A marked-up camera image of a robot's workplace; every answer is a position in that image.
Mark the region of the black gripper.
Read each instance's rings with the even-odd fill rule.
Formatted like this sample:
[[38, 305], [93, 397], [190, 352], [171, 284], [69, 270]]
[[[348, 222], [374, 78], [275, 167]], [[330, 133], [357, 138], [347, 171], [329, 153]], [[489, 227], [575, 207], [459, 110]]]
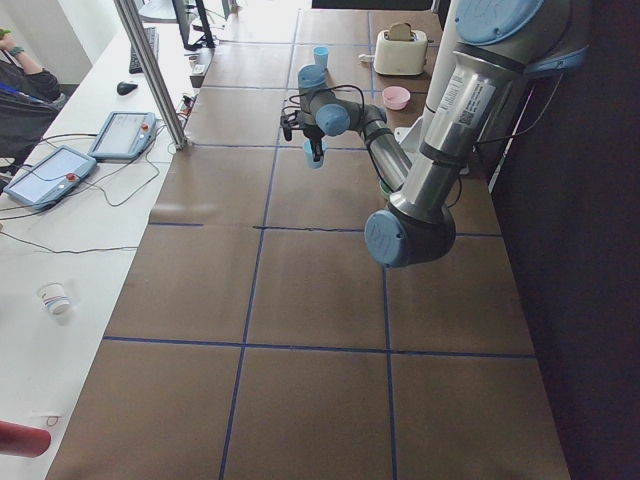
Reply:
[[305, 125], [302, 128], [304, 136], [308, 140], [308, 166], [312, 169], [322, 167], [322, 143], [321, 129], [317, 125]]

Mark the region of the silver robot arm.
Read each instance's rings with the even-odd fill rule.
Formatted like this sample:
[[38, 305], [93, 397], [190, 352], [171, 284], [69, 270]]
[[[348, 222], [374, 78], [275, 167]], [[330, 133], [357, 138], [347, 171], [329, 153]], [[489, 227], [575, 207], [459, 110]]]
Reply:
[[356, 132], [390, 191], [386, 209], [366, 222], [369, 253], [387, 267], [437, 260], [456, 234], [447, 196], [487, 118], [512, 81], [583, 63], [590, 14], [588, 1], [452, 2], [431, 82], [444, 90], [425, 106], [413, 156], [380, 108], [337, 98], [317, 66], [299, 71], [300, 108], [281, 115], [281, 129], [286, 137], [302, 131], [316, 163], [324, 158], [324, 137]]

